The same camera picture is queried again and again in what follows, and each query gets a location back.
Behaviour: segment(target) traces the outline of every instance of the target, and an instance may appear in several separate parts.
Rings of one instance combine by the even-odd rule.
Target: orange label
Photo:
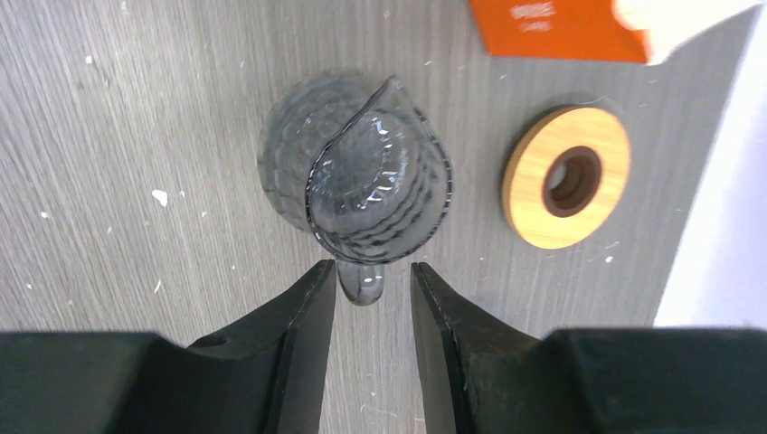
[[[645,35],[623,27],[613,0],[469,0],[488,53],[648,62]]]

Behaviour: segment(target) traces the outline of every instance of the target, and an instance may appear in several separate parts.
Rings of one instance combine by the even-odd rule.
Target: glass pitcher
[[[294,87],[261,132],[258,168],[271,205],[336,257],[346,297],[373,304],[384,264],[434,235],[450,206],[452,172],[400,80],[356,71]]]

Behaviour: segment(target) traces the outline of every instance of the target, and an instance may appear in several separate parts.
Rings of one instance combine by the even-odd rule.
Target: wooden coaster
[[[501,198],[506,218],[534,246],[570,246],[610,215],[629,165],[629,138],[612,114],[557,110],[530,128],[511,155]]]

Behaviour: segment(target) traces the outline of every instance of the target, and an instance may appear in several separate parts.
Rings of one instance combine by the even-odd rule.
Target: gray wood grain surface
[[[647,67],[488,58],[458,0],[2,0],[0,328],[189,344],[275,297],[327,255],[260,191],[262,120],[341,67],[398,74],[452,158],[454,206],[413,260],[533,335],[648,325],[752,17]],[[531,247],[498,198],[514,140],[594,100],[630,132],[624,197],[586,241]],[[409,262],[377,305],[339,291],[322,432],[424,432]]]

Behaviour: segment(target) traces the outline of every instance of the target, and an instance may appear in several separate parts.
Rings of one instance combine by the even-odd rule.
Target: orange box
[[[491,56],[660,63],[756,0],[469,0]]]

